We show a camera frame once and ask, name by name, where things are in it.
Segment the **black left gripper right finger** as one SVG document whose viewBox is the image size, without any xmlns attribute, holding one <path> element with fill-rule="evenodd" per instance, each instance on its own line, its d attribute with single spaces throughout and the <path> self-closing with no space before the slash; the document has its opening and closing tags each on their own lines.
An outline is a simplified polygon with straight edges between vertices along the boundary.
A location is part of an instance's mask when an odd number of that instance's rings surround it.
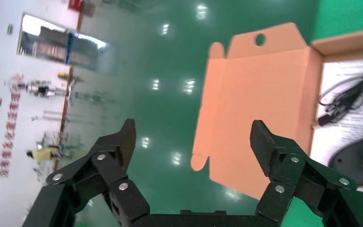
<svg viewBox="0 0 363 227">
<path fill-rule="evenodd" d="M 270 182 L 256 208 L 259 227 L 282 225 L 293 198 L 302 200 L 325 227 L 363 227 L 363 192 L 347 176 L 311 158 L 292 139 L 254 120 L 251 149 Z"/>
</svg>

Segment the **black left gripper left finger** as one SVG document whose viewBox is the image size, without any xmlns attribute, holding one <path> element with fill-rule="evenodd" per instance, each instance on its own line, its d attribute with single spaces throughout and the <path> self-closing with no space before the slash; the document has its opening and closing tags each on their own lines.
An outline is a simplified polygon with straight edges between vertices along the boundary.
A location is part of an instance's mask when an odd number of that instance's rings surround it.
<svg viewBox="0 0 363 227">
<path fill-rule="evenodd" d="M 72 227 L 76 214 L 97 195 L 121 227 L 148 215 L 149 204 L 126 173 L 135 143 L 133 119 L 126 119 L 119 132 L 99 137 L 85 156 L 46 178 L 23 226 Z"/>
</svg>

